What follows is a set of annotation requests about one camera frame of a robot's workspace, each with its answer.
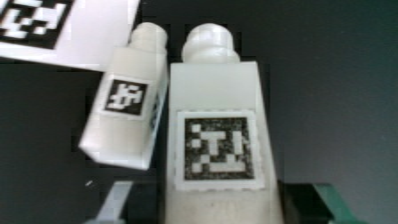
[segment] black background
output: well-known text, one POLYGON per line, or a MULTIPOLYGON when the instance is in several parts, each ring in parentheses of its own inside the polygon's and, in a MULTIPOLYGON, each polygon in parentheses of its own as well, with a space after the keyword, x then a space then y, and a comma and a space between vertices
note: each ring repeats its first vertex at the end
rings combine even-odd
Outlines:
MULTIPOLYGON (((172 62, 195 25, 227 26, 268 74, 279 179, 332 183, 364 221, 394 224, 398 2, 144 0, 137 21, 167 29, 172 62)), ((130 178, 130 219, 156 223, 167 113, 149 172, 99 166, 76 144, 101 73, 2 59, 0 74, 0 223, 83 222, 112 181, 130 178)))

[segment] white plastic part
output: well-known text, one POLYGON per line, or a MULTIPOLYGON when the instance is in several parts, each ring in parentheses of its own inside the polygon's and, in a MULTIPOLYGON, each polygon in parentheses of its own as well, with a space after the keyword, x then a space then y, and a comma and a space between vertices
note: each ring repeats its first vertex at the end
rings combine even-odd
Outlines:
POLYGON ((183 46, 185 63, 238 62, 233 48, 233 35, 222 26, 204 24, 190 31, 183 46))
POLYGON ((96 162, 146 170, 167 91, 167 34, 142 23, 103 75, 80 148, 96 162))
POLYGON ((124 224, 124 220, 119 219, 119 216, 131 187, 133 181, 117 181, 114 183, 96 219, 89 220, 85 224, 124 224))
POLYGON ((257 64, 225 32, 194 29, 170 66, 165 224, 284 223, 257 64))

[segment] white cuboid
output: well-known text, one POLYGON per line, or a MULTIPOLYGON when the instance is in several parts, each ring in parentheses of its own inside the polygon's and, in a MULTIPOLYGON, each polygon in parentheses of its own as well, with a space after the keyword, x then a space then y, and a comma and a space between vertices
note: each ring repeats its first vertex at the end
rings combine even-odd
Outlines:
POLYGON ((172 64, 167 224, 282 224, 254 62, 172 64))

